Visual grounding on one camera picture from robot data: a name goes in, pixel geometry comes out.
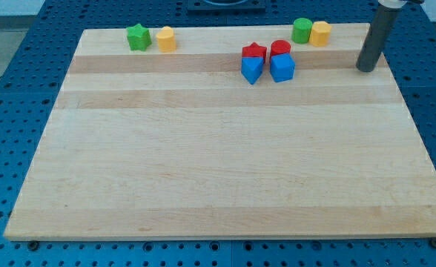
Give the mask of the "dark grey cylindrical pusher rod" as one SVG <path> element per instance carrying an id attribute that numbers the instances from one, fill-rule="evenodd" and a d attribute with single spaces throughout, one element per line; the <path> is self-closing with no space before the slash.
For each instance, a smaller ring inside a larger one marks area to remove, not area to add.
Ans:
<path id="1" fill-rule="evenodd" d="M 401 10 L 402 8 L 391 9 L 378 4 L 369 31 L 357 58 L 356 68 L 359 71 L 369 73 L 375 69 L 386 40 Z"/>

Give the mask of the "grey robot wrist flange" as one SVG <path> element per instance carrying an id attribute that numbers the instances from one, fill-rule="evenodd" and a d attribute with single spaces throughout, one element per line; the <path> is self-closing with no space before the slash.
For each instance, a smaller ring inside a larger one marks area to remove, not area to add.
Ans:
<path id="1" fill-rule="evenodd" d="M 378 0 L 378 3 L 391 9 L 400 9 L 408 2 L 413 4 L 423 4 L 424 0 Z"/>

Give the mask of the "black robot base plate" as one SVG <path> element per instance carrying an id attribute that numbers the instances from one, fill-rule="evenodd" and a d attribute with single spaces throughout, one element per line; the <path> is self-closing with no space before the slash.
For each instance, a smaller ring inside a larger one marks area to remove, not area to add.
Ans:
<path id="1" fill-rule="evenodd" d="M 186 0 L 188 13 L 233 13 L 244 11 L 262 12 L 266 0 Z"/>

